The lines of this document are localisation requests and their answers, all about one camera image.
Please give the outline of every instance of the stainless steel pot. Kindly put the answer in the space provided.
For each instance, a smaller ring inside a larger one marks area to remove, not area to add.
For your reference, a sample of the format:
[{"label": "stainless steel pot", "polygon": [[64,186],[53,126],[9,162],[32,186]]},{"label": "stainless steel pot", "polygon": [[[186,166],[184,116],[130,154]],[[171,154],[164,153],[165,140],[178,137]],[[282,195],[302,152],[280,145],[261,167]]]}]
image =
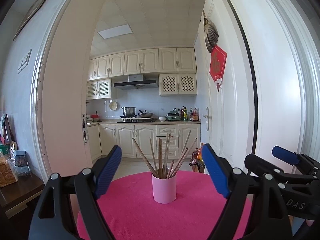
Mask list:
[{"label": "stainless steel pot", "polygon": [[133,117],[136,114],[136,107],[122,107],[122,113],[126,117]]},{"label": "stainless steel pot", "polygon": [[142,111],[142,110],[139,110],[139,113],[138,113],[138,115],[140,116],[140,117],[144,117],[144,118],[149,118],[149,117],[151,117],[151,116],[153,116],[153,112],[147,112],[146,110],[144,110],[144,112]]}]

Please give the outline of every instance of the pink table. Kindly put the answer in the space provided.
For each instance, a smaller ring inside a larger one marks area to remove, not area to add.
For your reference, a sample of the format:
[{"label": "pink table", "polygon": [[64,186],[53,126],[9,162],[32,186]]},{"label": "pink table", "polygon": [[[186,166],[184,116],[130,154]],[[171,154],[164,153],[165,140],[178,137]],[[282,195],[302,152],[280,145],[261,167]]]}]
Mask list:
[{"label": "pink table", "polygon": [[[98,204],[117,240],[205,240],[226,200],[217,193],[209,175],[179,171],[177,198],[169,204],[153,200],[151,172],[114,180]],[[251,203],[247,199],[234,239],[243,236]],[[81,214],[77,228],[89,239]]]}]

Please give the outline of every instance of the plate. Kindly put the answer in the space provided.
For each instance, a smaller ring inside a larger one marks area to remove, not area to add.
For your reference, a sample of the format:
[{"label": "plate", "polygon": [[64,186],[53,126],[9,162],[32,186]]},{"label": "plate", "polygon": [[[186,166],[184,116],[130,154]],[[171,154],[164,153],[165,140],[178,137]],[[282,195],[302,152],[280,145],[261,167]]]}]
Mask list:
[{"label": "plate", "polygon": [[110,108],[112,111],[115,111],[115,110],[118,108],[117,102],[116,102],[116,101],[110,102],[109,108]]}]

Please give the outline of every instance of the range hood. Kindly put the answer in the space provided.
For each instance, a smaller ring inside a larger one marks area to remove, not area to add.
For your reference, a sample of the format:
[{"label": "range hood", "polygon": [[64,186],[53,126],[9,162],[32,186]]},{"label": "range hood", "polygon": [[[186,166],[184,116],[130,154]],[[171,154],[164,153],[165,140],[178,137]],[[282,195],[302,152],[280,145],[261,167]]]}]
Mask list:
[{"label": "range hood", "polygon": [[158,80],[156,78],[146,79],[142,74],[129,75],[127,82],[114,83],[113,87],[121,90],[138,90],[148,88],[158,88]]}]

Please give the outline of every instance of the bag of bread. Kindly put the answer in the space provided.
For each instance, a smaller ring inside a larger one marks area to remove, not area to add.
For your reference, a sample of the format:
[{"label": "bag of bread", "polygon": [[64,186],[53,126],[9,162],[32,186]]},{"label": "bag of bread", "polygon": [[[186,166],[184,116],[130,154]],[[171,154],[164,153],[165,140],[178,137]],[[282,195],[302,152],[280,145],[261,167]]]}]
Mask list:
[{"label": "bag of bread", "polygon": [[0,187],[18,181],[18,173],[9,157],[0,154]]}]

